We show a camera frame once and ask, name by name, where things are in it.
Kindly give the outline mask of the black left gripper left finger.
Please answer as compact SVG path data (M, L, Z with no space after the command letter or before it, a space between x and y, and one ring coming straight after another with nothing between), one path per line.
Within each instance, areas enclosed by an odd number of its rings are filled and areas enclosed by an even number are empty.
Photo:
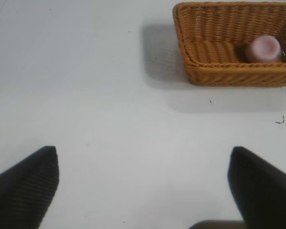
M56 148L44 146L0 174L0 229L39 228L59 184Z

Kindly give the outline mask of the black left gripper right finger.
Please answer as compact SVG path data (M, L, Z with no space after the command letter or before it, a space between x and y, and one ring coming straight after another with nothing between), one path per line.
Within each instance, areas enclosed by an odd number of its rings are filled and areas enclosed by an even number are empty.
M286 229L286 173L236 146L227 177L248 229Z

